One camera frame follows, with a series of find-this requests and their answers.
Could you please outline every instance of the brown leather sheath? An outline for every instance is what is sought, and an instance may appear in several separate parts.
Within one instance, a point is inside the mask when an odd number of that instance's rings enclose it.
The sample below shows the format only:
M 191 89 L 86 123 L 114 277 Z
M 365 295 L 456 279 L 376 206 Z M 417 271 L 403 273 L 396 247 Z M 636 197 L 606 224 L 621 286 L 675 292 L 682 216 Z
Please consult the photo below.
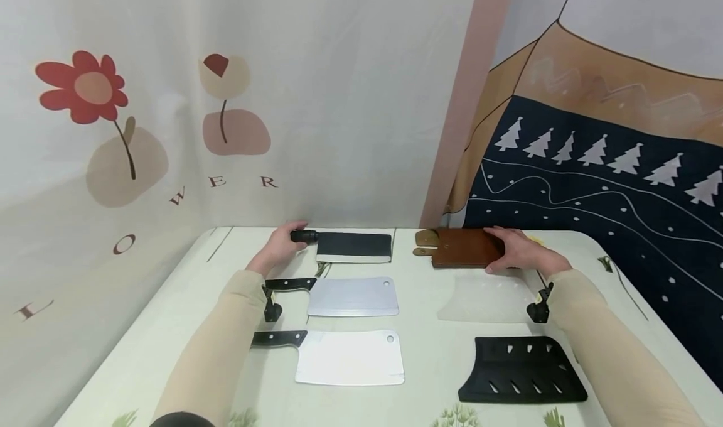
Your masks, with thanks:
M 437 247 L 414 250 L 417 256 L 432 256 L 436 269 L 484 268 L 505 254 L 504 242 L 481 229 L 436 228 L 419 231 L 415 238 L 417 246 Z

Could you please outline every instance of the hand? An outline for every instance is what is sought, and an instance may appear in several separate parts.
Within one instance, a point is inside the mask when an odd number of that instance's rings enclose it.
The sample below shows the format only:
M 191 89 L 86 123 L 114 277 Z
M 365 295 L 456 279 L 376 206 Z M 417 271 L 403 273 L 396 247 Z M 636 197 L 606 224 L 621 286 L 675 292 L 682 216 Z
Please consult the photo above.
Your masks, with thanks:
M 547 279 L 553 274 L 572 269 L 565 256 L 529 239 L 520 230 L 495 226 L 486 227 L 485 232 L 505 243 L 505 255 L 488 265 L 487 273 L 518 267 L 524 270 L 538 270 Z
M 304 242 L 292 242 L 291 231 L 303 230 L 307 222 L 290 222 L 282 224 L 276 231 L 271 233 L 268 242 L 261 248 L 256 256 L 246 266 L 246 270 L 260 273 L 263 278 L 268 276 L 269 272 L 280 264 L 286 264 L 294 259 L 296 253 L 306 247 Z

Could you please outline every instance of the cleaver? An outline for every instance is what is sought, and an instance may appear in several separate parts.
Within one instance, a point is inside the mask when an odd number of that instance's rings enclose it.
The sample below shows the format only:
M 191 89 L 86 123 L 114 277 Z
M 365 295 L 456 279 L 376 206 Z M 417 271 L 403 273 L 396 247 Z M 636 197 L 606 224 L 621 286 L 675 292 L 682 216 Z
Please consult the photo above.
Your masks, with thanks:
M 309 291 L 309 316 L 376 317 L 399 314 L 391 278 L 267 279 L 273 292 Z
M 251 347 L 299 349 L 298 383 L 384 386 L 404 383 L 399 337 L 372 332 L 271 331 L 254 333 Z

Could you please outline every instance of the beige sleeve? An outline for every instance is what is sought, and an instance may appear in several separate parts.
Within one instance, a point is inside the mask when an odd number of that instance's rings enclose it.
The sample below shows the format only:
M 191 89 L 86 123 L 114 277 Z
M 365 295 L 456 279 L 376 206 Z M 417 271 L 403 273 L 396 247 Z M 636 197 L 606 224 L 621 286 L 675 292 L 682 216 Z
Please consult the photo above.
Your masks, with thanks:
M 227 425 L 239 375 L 266 304 L 262 281 L 260 274 L 248 270 L 232 276 L 182 351 L 153 419 L 189 412 L 214 426 Z
M 704 426 L 655 356 L 610 311 L 580 271 L 552 275 L 550 320 L 566 333 L 608 421 L 622 426 Z

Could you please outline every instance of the stainless steel blade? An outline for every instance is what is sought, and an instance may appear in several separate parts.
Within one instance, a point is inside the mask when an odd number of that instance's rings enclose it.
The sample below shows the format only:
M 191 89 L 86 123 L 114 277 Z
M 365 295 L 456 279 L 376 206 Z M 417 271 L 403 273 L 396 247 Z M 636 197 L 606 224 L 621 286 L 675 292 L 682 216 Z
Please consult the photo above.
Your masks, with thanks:
M 391 330 L 310 331 L 299 347 L 296 381 L 334 386 L 402 384 L 399 337 Z
M 319 279 L 309 292 L 309 316 L 373 317 L 399 314 L 391 278 Z

